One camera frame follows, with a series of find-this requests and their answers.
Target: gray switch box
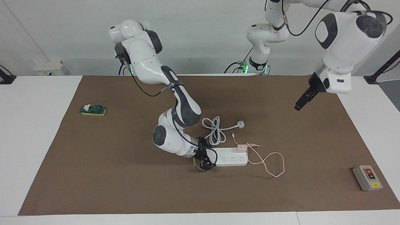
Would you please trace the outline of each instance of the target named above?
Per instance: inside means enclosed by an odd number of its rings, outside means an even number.
[[[363,191],[379,190],[383,188],[372,166],[360,165],[353,168],[353,173]]]

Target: black pole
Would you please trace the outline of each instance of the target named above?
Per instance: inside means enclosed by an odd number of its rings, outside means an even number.
[[[10,75],[8,76],[0,69],[0,77],[3,79],[0,81],[0,84],[11,84],[17,76]]]
[[[400,58],[400,51],[397,51],[394,56],[392,56],[379,70],[377,70],[373,75],[371,76],[364,76],[364,79],[367,81],[368,84],[378,84],[376,81],[390,65],[392,65],[398,58]]]

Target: pink charging cable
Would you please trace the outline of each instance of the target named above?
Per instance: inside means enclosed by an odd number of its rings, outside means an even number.
[[[233,141],[238,145],[238,148],[239,148],[240,144],[238,144],[238,143],[236,142],[236,140],[235,140],[235,134],[234,134],[234,133],[232,133],[232,138],[233,138]],[[241,145],[241,147],[245,147],[245,148],[246,148],[247,161],[248,161],[249,163],[254,164],[254,165],[260,164],[260,163],[264,164],[265,171],[267,171],[267,173],[269,173],[270,175],[272,175],[272,176],[274,176],[274,177],[279,177],[280,175],[282,175],[282,174],[285,172],[285,159],[283,158],[283,155],[282,155],[281,153],[273,152],[273,153],[268,154],[268,155],[263,159],[263,158],[260,156],[260,154],[253,148],[253,147],[260,147],[259,145],[246,143],[245,145]],[[248,159],[248,151],[247,151],[247,148],[251,148],[251,149],[258,155],[258,157],[261,159],[261,161],[258,162],[258,163],[253,163],[253,162],[251,162],[251,161]],[[275,175],[275,174],[272,174],[271,172],[269,172],[268,169],[267,169],[267,165],[265,164],[265,160],[266,160],[270,155],[273,155],[273,154],[278,154],[278,155],[280,155],[280,156],[282,157],[283,171],[282,171],[280,174],[278,174],[278,175]]]

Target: gray floor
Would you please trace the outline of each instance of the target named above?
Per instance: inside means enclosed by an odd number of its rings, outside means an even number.
[[[400,111],[400,80],[380,82],[379,86]]]

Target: white wall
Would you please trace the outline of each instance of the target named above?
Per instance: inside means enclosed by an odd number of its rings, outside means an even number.
[[[362,64],[354,76],[369,76],[374,74],[384,65],[397,51],[400,50],[400,25],[386,38],[386,40],[374,51],[371,56]],[[378,81],[400,80],[400,66],[395,67],[389,72],[381,74]]]
[[[368,1],[395,16],[397,0]],[[292,5],[289,22],[301,31],[315,8]],[[116,74],[108,29],[126,18],[147,21],[163,43],[159,58],[177,73],[223,72],[242,60],[251,44],[246,29],[265,23],[264,0],[0,0],[0,63],[17,75],[32,75],[35,63],[60,61],[72,74]],[[323,10],[300,37],[270,44],[272,74],[310,74],[324,53],[314,38]]]

